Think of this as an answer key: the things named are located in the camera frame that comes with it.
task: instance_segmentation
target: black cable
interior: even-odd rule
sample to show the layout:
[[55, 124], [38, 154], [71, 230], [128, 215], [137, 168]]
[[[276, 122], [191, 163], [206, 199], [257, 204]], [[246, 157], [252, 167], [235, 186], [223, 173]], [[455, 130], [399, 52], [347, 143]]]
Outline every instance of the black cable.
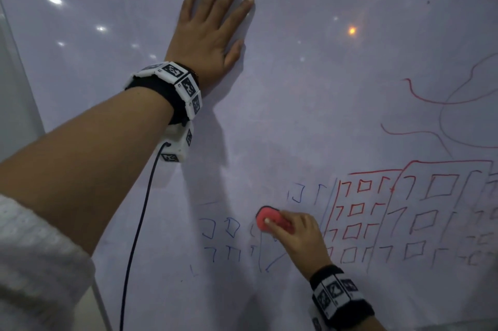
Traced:
[[133, 240], [132, 250], [129, 253], [128, 266], [126, 268], [126, 276], [124, 277], [123, 296], [121, 298], [120, 331], [123, 331], [123, 326], [124, 326], [124, 322], [125, 322], [125, 305], [126, 305], [126, 293], [127, 293], [127, 289], [128, 289], [129, 270], [132, 267], [133, 254], [135, 253], [136, 242], [139, 240], [139, 234], [140, 234], [140, 229], [142, 227], [143, 216], [145, 216], [145, 214], [146, 214], [147, 202], [149, 201], [150, 186], [152, 185], [153, 178], [154, 178], [154, 171], [155, 171], [155, 168], [157, 166], [157, 161], [159, 160], [159, 157], [161, 156], [162, 149], [166, 146], [166, 144], [168, 144], [168, 143], [165, 142], [164, 144], [162, 144], [162, 146], [159, 149], [159, 152], [157, 153], [157, 155], [155, 157], [153, 169], [151, 170], [150, 176], [149, 176], [149, 184], [147, 185], [146, 199], [143, 202], [142, 214], [140, 215], [139, 225], [136, 228], [135, 239]]

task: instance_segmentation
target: hand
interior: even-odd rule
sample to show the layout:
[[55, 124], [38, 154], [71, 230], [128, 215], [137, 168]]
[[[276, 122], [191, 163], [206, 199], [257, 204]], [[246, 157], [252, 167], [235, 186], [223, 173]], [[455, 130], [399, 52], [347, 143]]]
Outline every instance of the hand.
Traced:
[[297, 269], [309, 281], [320, 268], [332, 264], [318, 223], [307, 213], [281, 210], [280, 214], [292, 223], [294, 234], [289, 234], [268, 218], [265, 223], [272, 235], [282, 243]]
[[192, 17], [195, 0], [184, 0], [176, 31], [165, 61], [174, 61], [194, 70], [201, 90], [218, 83], [240, 58], [243, 40], [237, 40], [225, 55], [225, 49], [254, 0], [244, 0], [222, 20], [233, 0], [201, 0]]

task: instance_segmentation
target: pink round eraser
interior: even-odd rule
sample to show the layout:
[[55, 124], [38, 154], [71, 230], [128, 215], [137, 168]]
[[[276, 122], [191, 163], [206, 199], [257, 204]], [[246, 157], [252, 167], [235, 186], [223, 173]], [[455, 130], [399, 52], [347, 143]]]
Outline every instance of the pink round eraser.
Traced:
[[259, 230], [266, 233], [270, 232], [268, 225], [265, 223], [266, 218], [269, 218], [288, 233], [294, 234], [294, 227], [292, 226], [292, 223], [282, 217], [278, 209], [268, 205], [261, 207], [258, 210], [258, 213], [256, 213], [256, 224], [258, 225]]

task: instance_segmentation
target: white sweater sleeve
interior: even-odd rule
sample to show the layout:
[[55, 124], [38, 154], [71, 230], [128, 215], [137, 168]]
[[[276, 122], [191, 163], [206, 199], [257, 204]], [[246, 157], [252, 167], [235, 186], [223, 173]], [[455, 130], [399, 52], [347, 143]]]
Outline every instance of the white sweater sleeve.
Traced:
[[69, 330], [93, 282], [90, 256], [15, 200], [0, 195], [0, 328]]

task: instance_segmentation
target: whiteboard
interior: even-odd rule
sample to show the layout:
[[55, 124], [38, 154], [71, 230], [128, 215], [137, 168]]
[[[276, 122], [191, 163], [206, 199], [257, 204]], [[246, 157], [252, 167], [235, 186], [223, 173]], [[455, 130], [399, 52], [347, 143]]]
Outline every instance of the whiteboard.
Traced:
[[[47, 131], [161, 59], [182, 2], [2, 1]], [[310, 329], [262, 205], [314, 215], [388, 328], [495, 316], [496, 15], [498, 0], [256, 0], [188, 161], [157, 165], [124, 328]], [[114, 329], [152, 163], [93, 257]]]

